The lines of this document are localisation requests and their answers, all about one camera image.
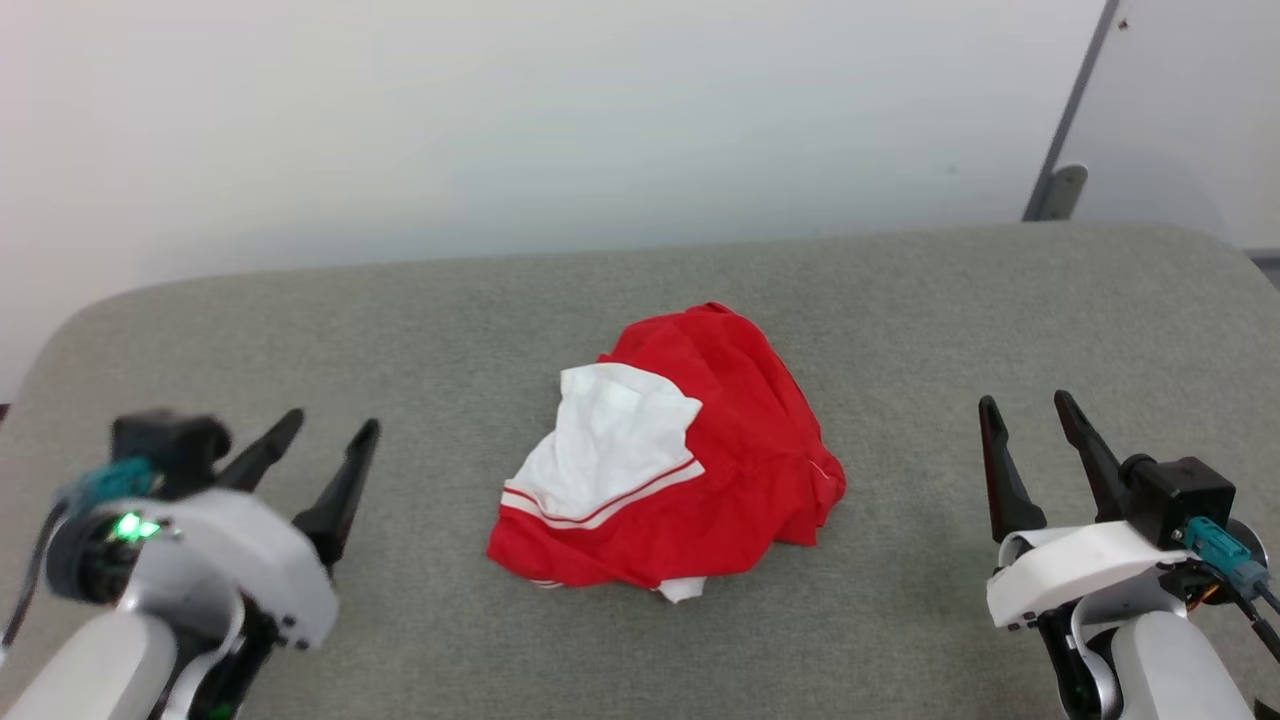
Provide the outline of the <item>grey metal bracket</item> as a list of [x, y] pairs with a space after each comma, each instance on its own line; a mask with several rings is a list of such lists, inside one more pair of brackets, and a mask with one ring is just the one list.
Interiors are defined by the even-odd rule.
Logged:
[[1050, 178], [1037, 214], [1038, 222], [1068, 222], [1079, 202], [1088, 168], [1083, 164], [1060, 167]]

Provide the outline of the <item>grey metal frame strip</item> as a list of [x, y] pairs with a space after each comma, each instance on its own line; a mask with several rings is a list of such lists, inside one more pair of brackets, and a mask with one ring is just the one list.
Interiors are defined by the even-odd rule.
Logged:
[[1117, 8], [1121, 0], [1103, 0], [1103, 5], [1100, 13], [1100, 18], [1091, 36], [1091, 41], [1085, 49], [1085, 54], [1078, 68], [1076, 77], [1071, 85], [1070, 94], [1062, 114], [1056, 126], [1053, 137], [1050, 141], [1048, 150], [1044, 155], [1044, 160], [1041, 164], [1039, 172], [1036, 177], [1036, 182], [1032, 187], [1029, 199], [1021, 214], [1023, 223], [1036, 223], [1037, 214], [1041, 209], [1041, 202], [1044, 195], [1044, 188], [1050, 182], [1052, 174], [1064, 165], [1070, 164], [1083, 164], [1082, 161], [1062, 161], [1062, 152], [1066, 147], [1069, 135], [1073, 128], [1073, 123], [1076, 119], [1076, 114], [1080, 109], [1083, 97], [1088, 83], [1094, 73], [1096, 63], [1098, 61], [1100, 54], [1105, 45], [1105, 41], [1110, 33], [1110, 28], [1116, 18]]

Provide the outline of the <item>red and white garment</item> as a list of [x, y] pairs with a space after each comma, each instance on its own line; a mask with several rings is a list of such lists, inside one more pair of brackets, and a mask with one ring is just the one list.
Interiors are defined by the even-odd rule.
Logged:
[[559, 374], [554, 425], [504, 482], [486, 555], [535, 585], [678, 603], [773, 544], [815, 544], [847, 486], [765, 334], [703, 304]]

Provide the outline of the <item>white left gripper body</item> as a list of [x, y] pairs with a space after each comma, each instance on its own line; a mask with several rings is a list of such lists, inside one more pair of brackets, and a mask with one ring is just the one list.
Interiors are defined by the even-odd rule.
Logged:
[[148, 614], [224, 646], [256, 609], [287, 644], [316, 650], [339, 610], [311, 541], [236, 489], [91, 507], [59, 525], [45, 577], [63, 598]]

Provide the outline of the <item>grey fabric sofa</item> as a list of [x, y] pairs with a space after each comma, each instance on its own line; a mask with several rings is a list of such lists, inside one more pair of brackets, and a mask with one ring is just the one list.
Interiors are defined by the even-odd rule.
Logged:
[[[754, 322], [849, 489], [814, 548], [672, 605], [541, 589], [485, 548], [500, 486], [552, 428], [558, 375], [637, 320]], [[1094, 518], [1052, 396], [1120, 457], [1197, 456], [1280, 559], [1280, 292], [1169, 225], [1000, 225], [396, 263], [186, 281], [88, 306], [0, 425], [0, 626], [58, 488], [111, 420], [211, 413], [246, 442], [306, 423], [261, 484], [292, 516], [374, 416], [381, 441], [320, 650], [278, 652], [247, 720], [1061, 720], [1039, 639], [995, 628], [977, 406], [1032, 498]]]

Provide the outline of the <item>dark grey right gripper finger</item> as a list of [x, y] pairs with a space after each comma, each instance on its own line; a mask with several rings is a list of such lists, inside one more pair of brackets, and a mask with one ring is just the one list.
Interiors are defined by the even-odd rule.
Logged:
[[1009, 451], [1010, 433], [995, 398], [983, 396], [978, 413], [992, 539], [1000, 544], [1014, 533], [1044, 529], [1044, 512], [1030, 501]]
[[1125, 519], [1129, 489], [1120, 479], [1121, 464], [1089, 421], [1073, 395], [1056, 389], [1053, 406], [1069, 445], [1076, 451], [1096, 506], [1096, 523]]

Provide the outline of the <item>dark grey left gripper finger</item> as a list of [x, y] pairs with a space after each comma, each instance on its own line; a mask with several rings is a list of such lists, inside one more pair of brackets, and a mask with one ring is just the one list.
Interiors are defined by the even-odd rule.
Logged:
[[221, 469], [218, 486], [252, 495], [270, 468], [283, 459], [303, 423], [305, 411], [301, 407], [291, 409]]
[[380, 436], [380, 421], [369, 418], [346, 446], [343, 462], [317, 500], [292, 520], [326, 571], [333, 571], [344, 556]]

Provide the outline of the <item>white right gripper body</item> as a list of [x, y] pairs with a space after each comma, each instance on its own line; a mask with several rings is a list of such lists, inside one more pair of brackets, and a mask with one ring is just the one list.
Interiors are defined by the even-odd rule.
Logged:
[[1048, 611], [1075, 603], [1069, 625], [1123, 625], [1157, 618], [1149, 626], [1166, 634], [1193, 629], [1187, 603], [1160, 577], [1194, 556], [1161, 550], [1126, 521], [1084, 527], [1007, 529], [996, 527], [997, 568], [986, 583], [995, 626], [1024, 626]]

